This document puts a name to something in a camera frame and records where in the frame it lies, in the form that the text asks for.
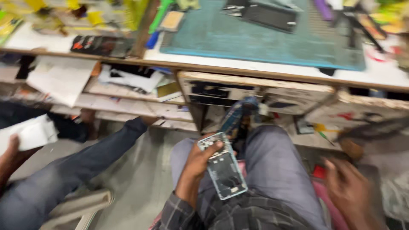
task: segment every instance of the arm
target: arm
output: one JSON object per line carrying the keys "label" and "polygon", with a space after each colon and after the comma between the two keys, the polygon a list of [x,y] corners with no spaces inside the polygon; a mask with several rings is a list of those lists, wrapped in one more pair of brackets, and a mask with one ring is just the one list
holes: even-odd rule
{"label": "arm", "polygon": [[9,141],[9,147],[0,155],[0,197],[2,196],[6,187],[7,181],[10,176],[35,152],[41,147],[30,149],[27,151],[18,151],[18,136],[16,134],[11,135]]}
{"label": "arm", "polygon": [[202,220],[195,210],[199,184],[206,171],[207,160],[222,146],[222,142],[217,142],[202,152],[197,144],[193,145],[182,174],[179,177],[176,189],[165,203],[162,217],[152,230],[205,229]]}
{"label": "arm", "polygon": [[351,230],[384,230],[370,206],[369,181],[349,162],[326,161],[326,186],[331,201]]}

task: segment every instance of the open drawer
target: open drawer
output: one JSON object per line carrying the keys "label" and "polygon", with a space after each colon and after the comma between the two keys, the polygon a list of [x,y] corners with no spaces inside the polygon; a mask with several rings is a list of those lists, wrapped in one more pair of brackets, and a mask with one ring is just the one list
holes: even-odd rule
{"label": "open drawer", "polygon": [[232,106],[246,96],[262,96],[270,112],[300,115],[331,98],[335,89],[309,83],[276,81],[201,72],[178,73],[187,100]]}
{"label": "open drawer", "polygon": [[365,96],[368,89],[342,88],[334,99],[306,115],[311,123],[350,128],[409,115],[409,94],[388,92],[389,98]]}

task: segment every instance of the red object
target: red object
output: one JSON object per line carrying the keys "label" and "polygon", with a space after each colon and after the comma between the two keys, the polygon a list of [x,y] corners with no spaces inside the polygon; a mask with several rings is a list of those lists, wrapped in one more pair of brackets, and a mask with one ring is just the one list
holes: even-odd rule
{"label": "red object", "polygon": [[315,165],[312,175],[317,178],[325,179],[326,169],[319,165]]}

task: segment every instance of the man's right hand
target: man's right hand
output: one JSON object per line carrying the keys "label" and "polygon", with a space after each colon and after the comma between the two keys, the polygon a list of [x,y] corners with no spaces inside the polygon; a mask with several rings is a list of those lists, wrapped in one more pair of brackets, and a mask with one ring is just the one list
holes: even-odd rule
{"label": "man's right hand", "polygon": [[384,229],[371,210],[369,181],[345,160],[326,160],[328,195],[351,230]]}

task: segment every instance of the person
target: person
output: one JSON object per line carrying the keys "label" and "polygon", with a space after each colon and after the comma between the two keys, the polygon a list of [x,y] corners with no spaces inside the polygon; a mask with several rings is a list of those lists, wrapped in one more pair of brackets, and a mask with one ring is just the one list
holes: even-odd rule
{"label": "person", "polygon": [[[41,109],[1,102],[0,127],[48,114],[59,130],[59,138],[79,142],[94,139],[95,111],[82,110],[79,124]],[[138,117],[129,120],[118,132],[78,153],[57,159],[29,177],[7,183],[38,149],[18,151],[18,136],[10,137],[7,150],[0,155],[0,230],[37,230],[65,196],[95,177],[128,151],[149,125],[158,118]]]}
{"label": "person", "polygon": [[[200,151],[193,139],[174,146],[174,191],[153,230],[328,229],[301,158],[282,128],[259,126],[249,134],[244,147],[249,190],[224,201],[206,171],[207,160],[221,146],[217,142]],[[371,211],[366,178],[346,161],[325,164],[329,197],[349,228],[385,229]]]}

